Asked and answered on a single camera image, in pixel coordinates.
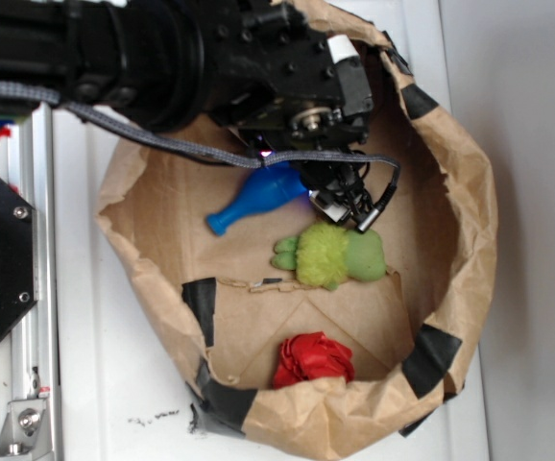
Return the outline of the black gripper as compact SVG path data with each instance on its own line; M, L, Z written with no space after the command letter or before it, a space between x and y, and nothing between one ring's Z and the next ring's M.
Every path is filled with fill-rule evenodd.
M374 102L350 39L312 29L286 2L203 1L200 26L212 77L208 115L290 162L328 220L367 231L398 179L374 199L364 184L370 159L351 148L368 140Z

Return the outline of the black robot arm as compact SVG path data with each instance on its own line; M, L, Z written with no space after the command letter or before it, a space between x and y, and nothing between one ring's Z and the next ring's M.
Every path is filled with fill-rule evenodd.
M374 106L345 36L272 1L0 1L0 137L41 104L199 163L286 165L314 206L366 231Z

